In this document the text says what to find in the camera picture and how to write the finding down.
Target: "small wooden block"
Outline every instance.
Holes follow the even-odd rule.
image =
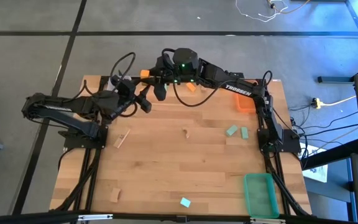
[[[129,131],[131,131],[129,128],[124,132],[124,134],[120,134],[118,139],[116,140],[116,142],[114,143],[114,147],[116,147],[117,149],[119,149],[119,147],[121,146],[121,144],[124,142],[125,138],[128,136]]]
[[[196,87],[192,83],[186,83],[186,86],[190,91],[192,92],[196,91]]]
[[[186,138],[190,137],[189,131],[186,128],[182,128],[182,131],[186,134]]]
[[[205,92],[206,92],[206,88],[205,88],[205,87],[201,86],[200,88],[201,88],[201,92],[202,92],[202,93],[205,93]]]
[[[112,189],[112,192],[110,194],[110,202],[115,202],[117,203],[118,202],[118,198],[119,198],[119,193],[121,192],[121,189],[116,189],[116,188],[113,188]]]

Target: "orange container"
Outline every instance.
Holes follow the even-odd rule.
[[[236,102],[236,108],[238,112],[256,113],[255,103],[252,98],[235,93],[234,101]]]

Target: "wire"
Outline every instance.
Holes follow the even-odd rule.
[[[326,132],[328,132],[328,131],[335,131],[335,130],[340,130],[340,129],[344,129],[344,128],[351,128],[351,127],[354,127],[354,126],[358,126],[358,124],[351,124],[351,125],[343,126],[343,127],[339,127],[339,128],[332,128],[332,129],[320,131],[320,132],[318,132],[318,133],[307,134],[307,135],[304,135],[304,136],[314,136],[314,135],[317,135],[317,134],[326,133]]]
[[[298,8],[296,9],[293,9],[291,11],[288,11],[288,12],[283,12],[283,9],[280,11],[280,13],[282,14],[289,14],[289,13],[292,13],[292,12],[295,12],[296,10],[302,8],[303,6],[305,6],[306,4],[308,4],[310,2],[310,0],[307,0],[305,3],[303,3],[303,5],[299,6]]]
[[[130,55],[132,55],[132,60],[129,63],[129,66],[127,67],[127,70],[125,70],[125,72],[121,75],[121,78],[118,80],[117,84],[115,84],[114,88],[112,89],[112,92],[114,92],[117,88],[117,86],[122,82],[122,79],[124,79],[124,77],[127,75],[128,71],[131,69],[135,58],[136,58],[136,54],[135,52],[129,52],[128,54],[125,54],[124,56],[122,56],[120,59],[118,59],[118,61],[112,66],[111,72],[110,72],[110,77],[113,76],[114,70],[116,69],[117,65],[124,60],[125,58],[129,57]]]
[[[308,141],[321,141],[321,142],[328,143],[328,144],[330,144],[330,143],[336,143],[336,144],[340,144],[340,145],[343,146],[343,144],[340,143],[339,141],[331,141],[331,142],[329,142],[329,141],[323,141],[323,140],[321,140],[321,139],[308,139]]]
[[[86,85],[83,85],[81,90],[75,96],[73,96],[71,99],[63,100],[62,103],[68,103],[68,102],[71,102],[71,101],[75,100],[84,91],[85,88],[86,88]]]
[[[120,114],[119,116],[122,116],[123,118],[129,118],[129,117],[133,116],[134,114],[136,114],[136,111],[137,111],[137,104],[136,104],[136,103],[134,103],[134,105],[135,105],[135,108],[134,108],[134,110],[133,110],[133,112],[132,112],[132,113],[130,113],[130,114]]]
[[[334,106],[334,105],[338,105],[338,104],[340,104],[340,103],[343,103],[343,102],[345,102],[345,101],[348,101],[348,100],[350,100],[350,99],[353,99],[353,98],[355,98],[356,96],[351,96],[351,97],[349,97],[349,98],[346,98],[345,100],[341,100],[341,101],[338,101],[338,102],[335,102],[335,103],[323,103],[322,101],[321,101],[321,103],[320,103],[320,105],[321,106]]]
[[[331,141],[329,141],[329,142],[333,142],[333,141],[336,141],[337,139],[340,139],[340,138],[342,138],[342,137],[344,137],[344,136],[347,136],[348,134],[352,133],[353,131],[355,131],[355,130],[357,130],[357,129],[358,129],[358,127],[356,127],[356,128],[354,128],[354,129],[348,131],[347,133],[345,133],[345,134],[343,134],[343,135],[341,135],[341,136],[339,136],[339,137],[337,137],[337,138],[334,138],[333,140],[331,140]],[[326,145],[328,145],[328,144],[329,144],[329,143],[324,144],[323,146],[321,146],[321,147],[318,148],[317,150],[323,148],[324,146],[326,146]]]
[[[58,162],[58,164],[57,164],[57,171],[59,171],[59,169],[60,169],[60,164],[62,163],[62,159],[63,159],[63,157],[65,156],[65,154],[67,154],[67,153],[69,153],[71,150],[73,150],[74,148],[69,148],[69,149],[67,149],[67,151],[65,151],[61,156],[60,156],[60,158],[59,158],[59,162]]]
[[[273,108],[273,111],[274,111],[274,113],[278,116],[278,118],[280,119],[280,121],[281,121],[289,130],[291,130],[293,133],[295,133],[295,134],[300,138],[299,134],[296,133],[294,130],[292,130],[292,128],[290,128],[290,127],[284,122],[284,120],[280,117],[280,115],[278,115],[277,111],[276,111],[274,108]]]
[[[207,101],[211,98],[211,96],[213,96],[213,95],[216,93],[216,91],[217,91],[221,86],[223,86],[224,84],[229,83],[229,82],[236,82],[236,81],[234,81],[234,80],[226,80],[225,82],[222,82],[221,84],[219,84],[219,85],[214,89],[214,91],[212,91],[211,94],[209,94],[209,96],[207,96],[203,101],[201,101],[201,102],[199,102],[199,103],[196,103],[195,105],[189,105],[189,104],[185,103],[185,102],[179,97],[175,83],[173,83],[173,91],[175,92],[175,96],[177,97],[178,101],[179,101],[181,104],[183,104],[183,105],[185,105],[185,106],[188,106],[188,107],[195,107],[195,106],[200,106],[200,105],[204,104],[205,102],[207,102]]]
[[[64,126],[55,125],[55,124],[47,124],[47,123],[40,122],[40,121],[34,121],[33,119],[29,119],[29,121],[32,121],[32,122],[34,122],[34,123],[38,123],[38,124],[46,124],[47,126],[51,126],[51,127],[57,127],[57,128],[64,128],[64,129],[68,129],[67,127],[64,127]]]
[[[175,50],[166,48],[166,49],[163,49],[163,50],[161,51],[161,57],[162,57],[162,62],[163,62],[163,64],[164,64],[166,67],[168,67],[169,69],[173,69],[172,64],[171,64],[171,63],[168,63],[168,61],[167,61],[167,59],[166,59],[166,56],[165,56],[165,54],[164,54],[165,52],[173,52],[173,53],[175,53]]]
[[[289,111],[299,111],[299,110],[306,109],[308,107],[310,107],[310,105],[304,105],[304,106],[301,106],[301,108],[289,108],[288,110]]]
[[[358,113],[358,111],[356,111],[356,112],[354,112],[354,113],[351,113],[351,114],[349,114],[349,115],[343,116],[342,118],[334,119],[334,120],[332,120],[332,121],[330,122],[330,124],[327,125],[327,126],[308,126],[308,127],[304,127],[304,129],[306,129],[306,128],[328,128],[328,127],[330,127],[330,126],[333,124],[333,122],[339,121],[340,119],[348,118],[348,117],[350,117],[350,116],[352,116],[352,115],[355,115],[355,114],[357,114],[357,113]]]
[[[272,78],[273,78],[273,73],[272,73],[272,71],[267,70],[267,71],[265,72],[264,76],[262,77],[262,80],[265,80],[265,77],[266,77],[267,74],[270,74],[270,78],[269,78],[269,80],[267,81],[266,85],[264,85],[264,87],[266,87],[266,86],[270,83],[270,81],[272,81]]]
[[[270,0],[270,2],[272,2],[272,1],[280,1],[280,2],[283,3],[284,8],[282,8],[281,11],[288,9],[288,5],[287,5],[284,1],[282,1],[282,0]],[[249,18],[251,18],[251,19],[255,19],[255,20],[261,21],[261,22],[271,21],[272,19],[276,18],[277,15],[281,14],[281,12],[277,10],[277,8],[274,8],[274,14],[273,14],[272,16],[264,16],[264,15],[258,13],[258,16],[262,16],[262,17],[264,17],[264,18],[267,18],[267,20],[265,21],[265,20],[263,20],[263,19],[254,18],[254,17],[251,17],[251,16],[249,16],[249,15],[247,15],[247,14],[242,13],[241,10],[240,10],[240,8],[239,8],[239,6],[237,5],[237,0],[236,0],[236,7],[237,7],[237,9],[239,10],[239,12],[240,12],[241,15],[246,16],[246,17],[249,17]]]
[[[310,106],[309,106],[309,109],[308,109],[308,115],[306,115],[306,118],[305,118],[305,120],[303,120],[303,122],[301,123],[301,127],[302,127],[302,125],[304,125],[305,123],[306,123],[306,121],[308,120],[308,118],[309,118],[309,115],[310,115]]]

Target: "teal block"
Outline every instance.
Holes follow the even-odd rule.
[[[181,198],[180,204],[184,207],[188,208],[190,206],[191,201],[186,198]]]
[[[237,131],[237,126],[233,125],[231,126],[227,131],[226,131],[226,135],[227,136],[232,136],[236,131]]]
[[[245,128],[245,127],[241,128],[241,137],[243,139],[248,139],[248,129],[247,128]]]

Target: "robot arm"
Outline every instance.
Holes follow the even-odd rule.
[[[173,52],[173,62],[164,52]],[[154,93],[158,100],[165,99],[164,84],[180,84],[181,82],[195,82],[206,88],[223,88],[234,93],[253,99],[260,119],[258,137],[261,148],[265,146],[280,146],[283,144],[283,129],[275,119],[273,113],[273,96],[266,89],[265,80],[248,82],[242,73],[233,73],[197,57],[197,53],[190,49],[164,49],[162,56],[157,59],[154,68],[149,70],[150,78],[141,79],[154,86]]]
[[[148,89],[135,95],[136,84],[131,81],[121,80],[120,82],[117,76],[113,76],[109,81],[117,85],[117,91],[102,90],[91,96],[78,98],[62,98],[36,93],[27,97],[22,114],[29,120],[47,118],[68,127],[69,131],[59,132],[63,137],[74,133],[79,138],[97,139],[99,138],[99,124],[96,122],[98,114],[104,122],[110,123],[135,103],[138,103],[146,113],[151,111],[151,104],[145,99]],[[76,113],[91,121],[80,121],[67,112]]]

